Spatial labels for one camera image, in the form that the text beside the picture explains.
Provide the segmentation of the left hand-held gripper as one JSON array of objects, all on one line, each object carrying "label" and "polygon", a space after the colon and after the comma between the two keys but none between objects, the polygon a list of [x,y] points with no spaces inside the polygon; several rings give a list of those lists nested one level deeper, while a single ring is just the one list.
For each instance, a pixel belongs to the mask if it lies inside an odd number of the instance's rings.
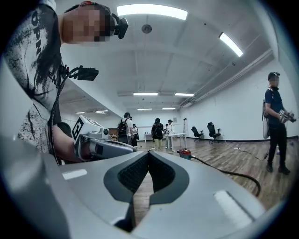
[{"label": "left hand-held gripper", "polygon": [[86,141],[96,145],[96,155],[90,161],[104,160],[136,152],[136,149],[129,144],[110,140],[107,128],[84,115],[79,115],[71,134],[75,144],[75,154],[84,162],[89,161],[80,157],[80,149]]}]

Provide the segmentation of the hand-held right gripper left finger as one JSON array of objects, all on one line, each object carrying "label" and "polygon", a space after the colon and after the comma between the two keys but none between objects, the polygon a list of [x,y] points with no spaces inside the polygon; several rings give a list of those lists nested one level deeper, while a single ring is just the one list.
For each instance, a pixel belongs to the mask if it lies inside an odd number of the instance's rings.
[{"label": "hand-held right gripper left finger", "polygon": [[133,195],[147,174],[146,151],[59,166],[43,154],[46,178],[69,239],[142,239],[134,229]]}]

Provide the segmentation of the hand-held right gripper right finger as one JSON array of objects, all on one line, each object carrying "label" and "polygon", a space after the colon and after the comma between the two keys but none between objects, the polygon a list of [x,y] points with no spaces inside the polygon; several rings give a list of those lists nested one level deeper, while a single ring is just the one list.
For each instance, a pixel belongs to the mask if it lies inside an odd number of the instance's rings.
[{"label": "hand-held right gripper right finger", "polygon": [[265,209],[219,170],[150,151],[154,193],[149,211],[133,230],[142,239],[222,239],[251,225]]}]

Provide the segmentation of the person's left hand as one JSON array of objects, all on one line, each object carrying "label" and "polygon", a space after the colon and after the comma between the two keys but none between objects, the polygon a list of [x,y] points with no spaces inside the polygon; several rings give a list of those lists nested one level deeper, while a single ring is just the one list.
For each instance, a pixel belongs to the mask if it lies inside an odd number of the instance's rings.
[{"label": "person's left hand", "polygon": [[86,141],[81,145],[80,157],[85,161],[90,161],[96,155],[96,145],[93,142]]}]

